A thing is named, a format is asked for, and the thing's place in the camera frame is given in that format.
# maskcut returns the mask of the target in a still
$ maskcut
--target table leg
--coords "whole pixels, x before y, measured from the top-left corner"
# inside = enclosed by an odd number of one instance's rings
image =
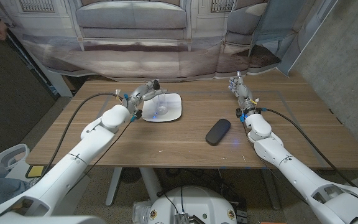
[[[112,172],[111,182],[109,192],[107,193],[106,205],[111,206],[116,198],[116,193],[118,191],[118,185],[121,177],[122,167],[115,167]]]
[[[260,171],[262,173],[262,177],[264,178],[267,193],[270,198],[270,202],[272,203],[272,208],[274,210],[281,209],[281,205],[278,199],[278,193],[277,193],[276,185],[274,184],[272,173],[269,170],[260,170]]]
[[[149,197],[152,203],[154,203],[158,197],[157,193],[162,191],[160,182],[158,181],[158,177],[155,174],[153,168],[139,168],[140,173],[142,174],[142,178],[144,181],[144,185],[146,186],[147,193],[149,193]]]

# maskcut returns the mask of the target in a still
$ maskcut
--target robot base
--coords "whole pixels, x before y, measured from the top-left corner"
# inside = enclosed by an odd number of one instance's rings
[[[189,223],[189,219],[193,218],[194,223],[201,221],[200,224],[237,224],[236,214],[231,204],[210,189],[197,186],[186,186],[182,189],[178,187],[169,191],[166,195],[172,203],[164,195],[157,199],[153,205],[151,205],[151,202],[134,203],[132,221],[138,224],[180,224]],[[173,204],[178,209],[177,219],[175,219],[177,211]],[[178,217],[182,214],[186,218],[179,220]]]

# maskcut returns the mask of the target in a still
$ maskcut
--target wooden table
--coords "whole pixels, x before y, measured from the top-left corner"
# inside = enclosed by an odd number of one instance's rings
[[[244,78],[258,107],[276,110],[288,116],[309,136],[321,152],[339,169],[358,169],[358,142],[329,112],[319,96],[298,73],[291,78],[278,71]],[[168,123],[151,123],[143,119],[131,124],[120,140],[99,161],[99,166],[117,167],[192,167],[240,168],[264,167],[246,139],[244,128],[236,118],[236,97],[228,90],[228,79],[161,83],[182,100],[182,116]],[[95,80],[86,82],[56,119],[26,161],[45,165],[51,158],[65,126],[77,106],[99,92],[131,93],[141,83]],[[99,96],[87,102],[73,120],[54,164],[80,141],[83,128],[119,102],[112,96]],[[328,168],[327,163],[286,120],[271,112],[262,113],[285,148],[312,169]],[[217,146],[205,141],[215,122],[225,118],[231,128]]]

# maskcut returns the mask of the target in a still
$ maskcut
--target backdrop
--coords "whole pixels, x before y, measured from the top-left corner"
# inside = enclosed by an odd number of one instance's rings
[[[0,0],[0,18],[53,72],[193,80],[280,68],[288,49],[291,67],[325,2]]]

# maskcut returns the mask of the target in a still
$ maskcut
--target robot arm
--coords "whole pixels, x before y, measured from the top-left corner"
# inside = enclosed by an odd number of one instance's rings
[[[254,143],[257,155],[282,172],[322,223],[353,223],[358,217],[358,188],[327,181],[290,154],[255,109],[250,90],[239,72],[237,76],[238,79],[231,79],[229,88],[241,107],[237,109],[237,117],[251,128],[248,138]]]
[[[241,73],[237,72],[237,78],[230,78],[229,83],[229,89],[237,97],[240,105],[236,111],[237,117],[246,123],[247,128],[251,128],[248,133],[249,140],[255,143],[260,139],[273,137],[283,146],[283,141],[272,132],[272,127],[260,112],[255,110],[256,102],[252,99],[251,91],[244,85]]]
[[[131,97],[126,96],[124,105],[115,105],[102,117],[85,127],[81,141],[65,155],[32,188],[0,204],[0,216],[9,212],[28,217],[49,217],[63,197],[83,175],[87,165],[111,143],[118,127],[139,119],[141,110],[137,106],[143,100],[165,93],[158,81],[138,87]]]

